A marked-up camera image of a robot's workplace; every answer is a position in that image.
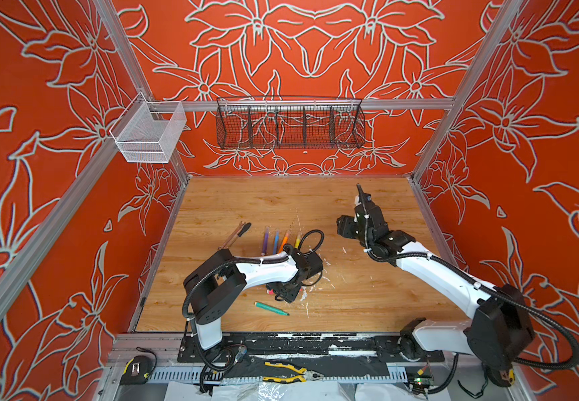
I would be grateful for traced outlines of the orange highlighter pen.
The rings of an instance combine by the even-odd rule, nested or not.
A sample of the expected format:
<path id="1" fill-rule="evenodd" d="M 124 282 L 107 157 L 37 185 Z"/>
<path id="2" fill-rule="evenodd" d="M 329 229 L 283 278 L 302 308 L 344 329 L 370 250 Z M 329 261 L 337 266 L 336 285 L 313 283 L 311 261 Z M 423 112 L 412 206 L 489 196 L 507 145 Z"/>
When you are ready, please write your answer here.
<path id="1" fill-rule="evenodd" d="M 291 230 L 287 230 L 286 232 L 284 232 L 282 240 L 279 242 L 278 252 L 282 252 L 282 250 L 284 249 L 284 246 L 288 243 L 290 232 L 291 232 Z"/>

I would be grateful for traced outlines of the blue highlighter pen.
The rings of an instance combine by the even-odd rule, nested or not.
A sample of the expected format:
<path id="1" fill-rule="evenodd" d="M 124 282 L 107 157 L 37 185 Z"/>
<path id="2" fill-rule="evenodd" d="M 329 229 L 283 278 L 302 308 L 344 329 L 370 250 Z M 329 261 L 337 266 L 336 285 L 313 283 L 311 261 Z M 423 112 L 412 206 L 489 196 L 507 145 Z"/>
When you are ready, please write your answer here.
<path id="1" fill-rule="evenodd" d="M 272 251 L 274 254 L 277 254 L 279 252 L 279 242 L 280 242 L 280 233 L 279 230 L 277 230 L 274 235 L 274 242 L 272 247 Z"/>

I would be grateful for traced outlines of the purple highlighter pen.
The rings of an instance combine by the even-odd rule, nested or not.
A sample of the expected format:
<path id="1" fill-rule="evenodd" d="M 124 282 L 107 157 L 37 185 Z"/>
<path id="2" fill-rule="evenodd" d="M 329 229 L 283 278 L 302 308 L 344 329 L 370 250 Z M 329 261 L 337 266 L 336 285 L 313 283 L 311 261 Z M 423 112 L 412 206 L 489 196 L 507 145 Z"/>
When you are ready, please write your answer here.
<path id="1" fill-rule="evenodd" d="M 270 231 L 270 227 L 265 227 L 265 229 L 264 229 L 263 243 L 262 243 L 262 247 L 261 247 L 261 255 L 262 255 L 262 256 L 266 256 L 266 255 L 267 255 L 267 252 L 268 252 L 268 247 L 269 247 L 269 231 Z"/>

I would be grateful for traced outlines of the green highlighter pen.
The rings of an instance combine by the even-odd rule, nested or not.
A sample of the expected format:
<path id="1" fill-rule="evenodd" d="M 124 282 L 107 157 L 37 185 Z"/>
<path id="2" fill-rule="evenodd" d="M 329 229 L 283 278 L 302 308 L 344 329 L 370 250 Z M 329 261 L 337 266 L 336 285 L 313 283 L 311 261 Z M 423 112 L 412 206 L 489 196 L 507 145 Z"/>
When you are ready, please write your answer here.
<path id="1" fill-rule="evenodd" d="M 265 304 L 265 303 L 262 303 L 262 302 L 255 302 L 255 303 L 254 303 L 254 306 L 257 307 L 257 308 L 259 308 L 259 309 L 262 309 L 262 310 L 265 310 L 265 311 L 268 311 L 268 312 L 272 312 L 272 313 L 278 314 L 278 315 L 280 315 L 280 316 L 289 316 L 289 315 L 290 315 L 289 312 L 286 312 L 286 311 L 284 311 L 283 309 L 280 309 L 280 308 L 277 308 L 277 307 L 273 307 L 273 306 L 271 306 L 271 305 L 268 305 L 268 304 Z"/>

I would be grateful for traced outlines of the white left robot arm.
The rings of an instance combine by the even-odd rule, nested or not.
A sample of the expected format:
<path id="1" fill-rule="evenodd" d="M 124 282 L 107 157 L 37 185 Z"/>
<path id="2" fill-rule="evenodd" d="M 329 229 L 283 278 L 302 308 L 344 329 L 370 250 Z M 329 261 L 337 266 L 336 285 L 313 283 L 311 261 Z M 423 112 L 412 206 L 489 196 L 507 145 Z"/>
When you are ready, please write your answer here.
<path id="1" fill-rule="evenodd" d="M 319 282 L 323 260 L 318 250 L 324 242 L 324 232 L 311 230 L 304 235 L 319 236 L 319 241 L 306 252 L 286 244 L 274 255 L 235 257 L 229 249 L 220 249 L 200 267 L 190 273 L 183 285 L 186 297 L 182 315 L 190 322 L 192 333 L 202 351 L 219 345 L 223 340 L 221 318 L 247 289 L 263 286 L 276 300 L 291 303 L 311 280 Z"/>

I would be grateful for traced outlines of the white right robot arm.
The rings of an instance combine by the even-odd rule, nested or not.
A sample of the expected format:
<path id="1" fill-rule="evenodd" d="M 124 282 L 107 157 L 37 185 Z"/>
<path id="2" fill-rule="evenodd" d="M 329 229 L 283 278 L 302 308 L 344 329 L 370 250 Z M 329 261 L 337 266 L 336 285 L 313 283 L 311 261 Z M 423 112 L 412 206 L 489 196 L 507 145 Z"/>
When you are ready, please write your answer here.
<path id="1" fill-rule="evenodd" d="M 412 235 L 391 230 L 371 194 L 358 191 L 353 215 L 339 217 L 337 231 L 341 237 L 358 241 L 374 262 L 418 277 L 464 312 L 466 320 L 461 322 L 416 322 L 412 336 L 421 349 L 471 355 L 498 372 L 512 369 L 513 364 L 551 371 L 579 364 L 579 342 L 566 327 L 527 305 L 516 287 L 482 281 L 438 257 Z M 571 349 L 568 359 L 545 363 L 522 358 L 536 337 L 533 320 L 544 322 L 566 339 Z"/>

